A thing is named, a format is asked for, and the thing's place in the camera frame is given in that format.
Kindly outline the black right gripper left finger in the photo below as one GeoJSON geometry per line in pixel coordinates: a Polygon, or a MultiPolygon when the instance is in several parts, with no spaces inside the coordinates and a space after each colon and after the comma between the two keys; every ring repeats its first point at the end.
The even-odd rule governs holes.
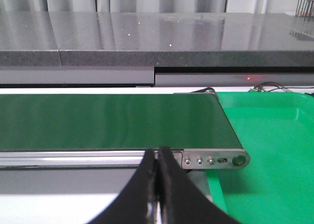
{"type": "Polygon", "coordinates": [[[153,224],[156,217],[156,160],[145,151],[137,170],[116,199],[91,224],[153,224]]]}

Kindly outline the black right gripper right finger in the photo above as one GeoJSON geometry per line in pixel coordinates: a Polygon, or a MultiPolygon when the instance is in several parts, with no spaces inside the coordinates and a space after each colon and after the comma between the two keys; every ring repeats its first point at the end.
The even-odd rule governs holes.
{"type": "Polygon", "coordinates": [[[164,224],[237,224],[193,184],[169,147],[158,151],[159,202],[164,224]]]}

